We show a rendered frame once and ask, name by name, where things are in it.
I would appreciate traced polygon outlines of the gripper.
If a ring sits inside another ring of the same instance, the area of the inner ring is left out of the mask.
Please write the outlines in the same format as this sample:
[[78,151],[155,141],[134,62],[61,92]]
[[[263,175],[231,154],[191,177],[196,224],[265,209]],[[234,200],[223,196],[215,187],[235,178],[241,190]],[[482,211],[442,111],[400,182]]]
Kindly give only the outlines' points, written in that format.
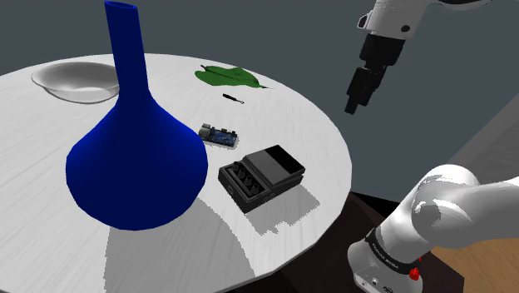
[[404,44],[404,39],[371,33],[366,36],[359,54],[364,66],[356,69],[348,86],[345,112],[354,114],[360,102],[363,106],[368,105],[373,93],[379,88],[387,67],[396,64]]

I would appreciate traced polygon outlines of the round white table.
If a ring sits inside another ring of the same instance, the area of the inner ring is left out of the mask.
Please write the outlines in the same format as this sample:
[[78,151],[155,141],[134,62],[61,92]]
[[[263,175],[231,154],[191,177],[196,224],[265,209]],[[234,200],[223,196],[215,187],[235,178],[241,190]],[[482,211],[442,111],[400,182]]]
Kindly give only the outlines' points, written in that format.
[[[186,213],[120,231],[82,211],[65,182],[67,153],[113,101],[59,100],[32,81],[32,67],[0,76],[0,290],[221,293],[274,273],[338,218],[352,163],[338,128],[311,101],[266,76],[265,88],[209,86],[195,76],[205,65],[198,58],[147,54],[146,65],[152,96],[172,116],[193,130],[233,130],[238,142],[206,146],[205,185]],[[304,166],[304,179],[244,214],[218,171],[273,145]]]

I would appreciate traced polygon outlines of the black effects pedal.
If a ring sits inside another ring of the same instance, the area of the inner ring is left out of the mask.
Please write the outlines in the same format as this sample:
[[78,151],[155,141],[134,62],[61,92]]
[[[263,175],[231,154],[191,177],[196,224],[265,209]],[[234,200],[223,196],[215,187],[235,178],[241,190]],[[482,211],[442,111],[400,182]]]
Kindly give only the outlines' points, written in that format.
[[297,186],[305,168],[280,145],[250,153],[219,169],[218,180],[247,214]]

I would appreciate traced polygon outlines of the green leaf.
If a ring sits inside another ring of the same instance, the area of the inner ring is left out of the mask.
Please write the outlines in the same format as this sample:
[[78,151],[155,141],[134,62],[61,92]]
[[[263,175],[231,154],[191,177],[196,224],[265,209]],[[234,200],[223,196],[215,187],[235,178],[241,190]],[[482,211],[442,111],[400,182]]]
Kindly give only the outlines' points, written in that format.
[[258,79],[241,67],[223,68],[203,66],[203,71],[195,71],[195,76],[211,86],[247,86],[265,88]]

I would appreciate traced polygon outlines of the blue circuit board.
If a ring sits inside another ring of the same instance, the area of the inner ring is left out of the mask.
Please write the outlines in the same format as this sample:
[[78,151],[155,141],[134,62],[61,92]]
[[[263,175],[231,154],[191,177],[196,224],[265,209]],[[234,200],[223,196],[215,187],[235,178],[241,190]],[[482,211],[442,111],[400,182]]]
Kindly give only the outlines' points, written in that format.
[[233,147],[238,138],[235,131],[228,131],[225,128],[217,129],[206,123],[201,126],[198,135],[203,141],[225,147]]

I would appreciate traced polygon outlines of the blue long-necked vase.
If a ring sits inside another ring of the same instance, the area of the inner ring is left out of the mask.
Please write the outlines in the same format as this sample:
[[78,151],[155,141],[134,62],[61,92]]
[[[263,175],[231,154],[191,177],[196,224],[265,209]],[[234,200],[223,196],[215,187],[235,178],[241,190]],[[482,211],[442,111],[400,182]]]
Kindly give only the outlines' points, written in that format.
[[205,144],[151,95],[137,7],[104,6],[120,91],[68,153],[66,182],[76,204],[98,221],[153,229],[195,201],[208,171]]

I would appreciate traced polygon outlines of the white bowl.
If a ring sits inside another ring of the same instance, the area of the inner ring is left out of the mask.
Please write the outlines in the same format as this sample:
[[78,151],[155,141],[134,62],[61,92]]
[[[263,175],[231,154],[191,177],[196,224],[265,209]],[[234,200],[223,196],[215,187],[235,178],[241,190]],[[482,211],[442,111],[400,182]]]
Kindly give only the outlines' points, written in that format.
[[116,69],[98,62],[60,62],[36,70],[32,81],[67,102],[95,104],[115,97],[120,86]]

